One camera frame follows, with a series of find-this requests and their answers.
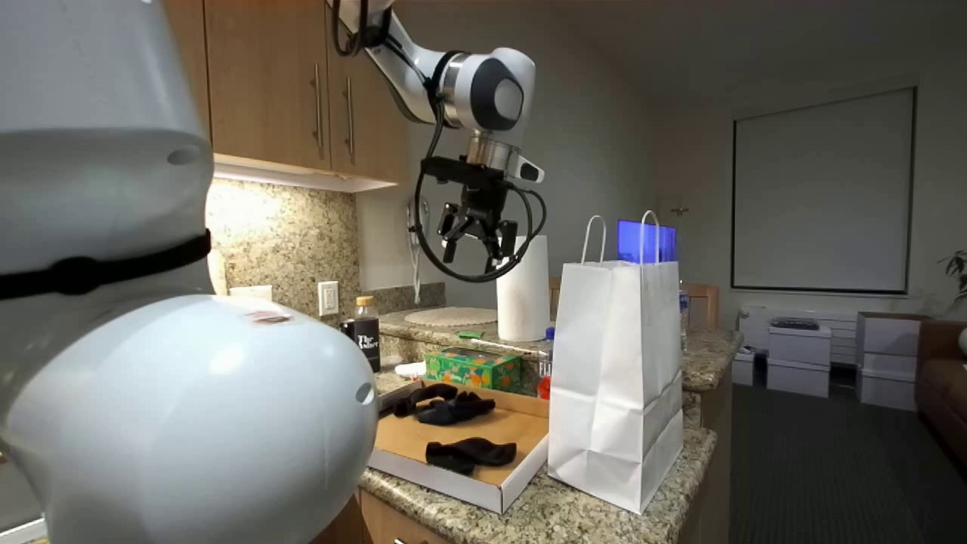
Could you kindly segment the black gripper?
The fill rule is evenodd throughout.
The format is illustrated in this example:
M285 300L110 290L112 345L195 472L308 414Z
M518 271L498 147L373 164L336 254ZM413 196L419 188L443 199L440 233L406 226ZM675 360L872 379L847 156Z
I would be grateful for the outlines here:
M508 179L498 170L459 159L437 159L434 179L462 188L437 226L443 264L453 264L462 236L475 236L486 249L485 271L498 274L511 261L511 239L518 236L518 224L501 217L511 191Z

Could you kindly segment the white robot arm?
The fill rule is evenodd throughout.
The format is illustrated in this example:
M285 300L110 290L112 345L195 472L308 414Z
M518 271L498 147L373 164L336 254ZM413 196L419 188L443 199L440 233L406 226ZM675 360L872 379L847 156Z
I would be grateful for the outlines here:
M52 544L311 544L369 465L364 351L211 290L211 175L161 0L0 0L2 454Z

